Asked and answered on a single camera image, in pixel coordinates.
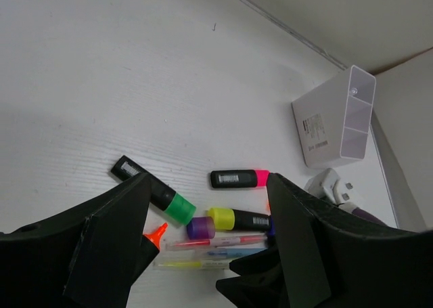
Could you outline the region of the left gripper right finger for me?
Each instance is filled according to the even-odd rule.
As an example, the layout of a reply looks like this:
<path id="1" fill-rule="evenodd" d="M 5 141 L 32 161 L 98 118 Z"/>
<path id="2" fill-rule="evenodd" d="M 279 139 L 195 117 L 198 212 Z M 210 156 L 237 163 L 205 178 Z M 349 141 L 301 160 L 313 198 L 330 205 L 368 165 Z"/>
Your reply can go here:
<path id="1" fill-rule="evenodd" d="M 431 307 L 432 232 L 368 221 L 284 176 L 267 180 L 275 243 L 232 261 L 237 307 Z"/>

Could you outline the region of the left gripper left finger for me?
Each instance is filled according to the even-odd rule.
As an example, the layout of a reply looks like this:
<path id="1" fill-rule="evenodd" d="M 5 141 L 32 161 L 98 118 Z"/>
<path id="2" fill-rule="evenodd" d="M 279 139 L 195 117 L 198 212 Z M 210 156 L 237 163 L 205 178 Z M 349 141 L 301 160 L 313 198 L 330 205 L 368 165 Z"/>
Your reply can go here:
<path id="1" fill-rule="evenodd" d="M 141 173 L 1 234 L 2 307 L 125 307 L 150 201 Z"/>

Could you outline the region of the pink clear pen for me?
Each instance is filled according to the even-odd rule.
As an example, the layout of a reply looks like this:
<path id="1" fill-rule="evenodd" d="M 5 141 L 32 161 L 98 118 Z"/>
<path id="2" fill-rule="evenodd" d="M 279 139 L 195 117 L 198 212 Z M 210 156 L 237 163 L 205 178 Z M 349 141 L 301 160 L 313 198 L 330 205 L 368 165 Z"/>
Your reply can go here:
<path id="1" fill-rule="evenodd" d="M 267 236 L 264 234 L 247 236 L 229 236 L 202 240 L 185 240 L 173 242 L 166 245 L 167 250 L 191 250 L 197 248 L 218 248 L 225 246 L 240 246 L 249 244 L 259 244 L 265 242 Z"/>

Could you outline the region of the green cap black highlighter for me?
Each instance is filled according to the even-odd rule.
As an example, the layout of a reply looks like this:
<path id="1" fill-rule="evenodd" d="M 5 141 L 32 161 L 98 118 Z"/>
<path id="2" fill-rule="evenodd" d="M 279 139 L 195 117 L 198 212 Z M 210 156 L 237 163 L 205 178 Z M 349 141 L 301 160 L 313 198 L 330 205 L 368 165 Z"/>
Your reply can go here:
<path id="1" fill-rule="evenodd" d="M 187 225 L 192 220 L 196 207 L 129 157 L 122 156 L 110 172 L 121 181 L 126 181 L 140 173 L 147 173 L 150 176 L 152 189 L 150 202 L 177 223 Z"/>

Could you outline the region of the blue clear pen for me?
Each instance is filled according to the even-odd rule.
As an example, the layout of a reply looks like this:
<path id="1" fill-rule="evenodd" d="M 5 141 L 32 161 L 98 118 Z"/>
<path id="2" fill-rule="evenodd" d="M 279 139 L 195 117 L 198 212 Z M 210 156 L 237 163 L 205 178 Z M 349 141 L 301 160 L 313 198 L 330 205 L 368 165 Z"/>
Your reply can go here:
<path id="1" fill-rule="evenodd" d="M 265 248 L 212 248 L 196 250 L 194 257 L 200 259 L 237 259 L 264 251 Z"/>

